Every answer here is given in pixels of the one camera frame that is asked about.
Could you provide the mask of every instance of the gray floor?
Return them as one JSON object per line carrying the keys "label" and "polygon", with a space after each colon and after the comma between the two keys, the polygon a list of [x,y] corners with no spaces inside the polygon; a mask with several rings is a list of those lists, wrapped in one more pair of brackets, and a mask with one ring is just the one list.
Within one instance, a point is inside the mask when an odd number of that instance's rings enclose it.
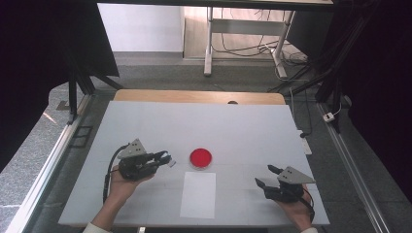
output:
{"label": "gray floor", "polygon": [[[213,75],[203,77],[201,61],[182,60],[173,55],[162,57],[155,54],[141,56],[138,53],[116,53],[120,78],[115,79],[127,88],[146,89],[187,89],[216,91],[266,92],[280,83],[274,76],[271,62],[257,61],[216,61]],[[288,73],[296,72],[296,67],[288,68]],[[62,161],[52,176],[49,186],[37,206],[33,218],[25,232],[79,232],[78,228],[57,224],[70,191],[82,169],[92,139],[104,111],[115,94],[106,84],[93,80],[97,91],[91,97],[91,105],[81,122],[81,127],[64,153]],[[345,166],[322,121],[318,105],[313,101],[317,87],[307,90],[308,110],[304,92],[293,97],[293,110],[297,126],[304,132],[313,125],[313,132],[307,136],[313,152],[308,160],[318,183],[330,225],[319,226],[320,232],[375,232]],[[59,86],[51,92],[51,101],[39,123],[33,129],[13,161],[0,175],[0,232],[5,232],[28,189],[35,180],[52,146],[63,129],[68,113],[57,111],[60,101],[67,100],[67,86]],[[347,117],[349,106],[343,103],[341,110],[341,135],[348,150],[355,158],[360,172],[375,197],[391,232],[410,232],[412,228],[412,206],[401,193],[373,150],[363,140]],[[82,136],[91,129],[90,137]],[[116,229],[115,232],[136,232],[136,229]],[[296,232],[292,227],[269,229],[269,232]]]}

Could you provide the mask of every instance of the red lid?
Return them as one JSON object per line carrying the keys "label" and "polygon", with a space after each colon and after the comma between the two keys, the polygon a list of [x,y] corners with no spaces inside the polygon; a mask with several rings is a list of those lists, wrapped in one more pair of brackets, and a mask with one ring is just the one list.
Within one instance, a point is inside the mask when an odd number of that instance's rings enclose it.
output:
{"label": "red lid", "polygon": [[212,162],[212,154],[206,149],[196,149],[190,154],[190,162],[196,168],[206,168]]}

